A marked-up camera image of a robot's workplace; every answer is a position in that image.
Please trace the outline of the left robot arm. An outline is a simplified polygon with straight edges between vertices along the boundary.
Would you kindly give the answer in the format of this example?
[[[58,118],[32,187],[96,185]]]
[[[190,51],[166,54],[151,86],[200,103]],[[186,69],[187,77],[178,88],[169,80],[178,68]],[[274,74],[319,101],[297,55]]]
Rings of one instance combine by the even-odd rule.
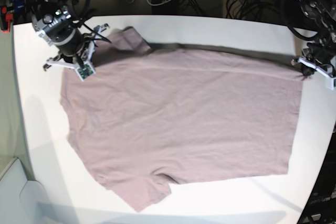
[[[326,80],[335,86],[335,0],[296,0],[304,16],[314,21],[318,27],[317,33],[307,37],[296,31],[286,16],[286,2],[280,2],[280,14],[287,28],[297,38],[305,41],[307,47],[302,50],[302,56],[292,61],[293,65],[301,64],[305,77],[315,72],[322,74]]]

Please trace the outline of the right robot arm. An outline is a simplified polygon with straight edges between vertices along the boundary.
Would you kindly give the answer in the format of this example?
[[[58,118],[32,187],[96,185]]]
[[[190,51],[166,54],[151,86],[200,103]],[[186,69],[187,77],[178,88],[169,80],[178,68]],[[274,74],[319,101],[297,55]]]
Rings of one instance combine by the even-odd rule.
[[[58,49],[53,61],[83,65],[88,59],[89,46],[94,45],[96,40],[109,42],[96,28],[88,28],[85,34],[79,31],[92,13],[90,2],[85,0],[81,12],[77,12],[77,0],[27,0],[35,32]]]

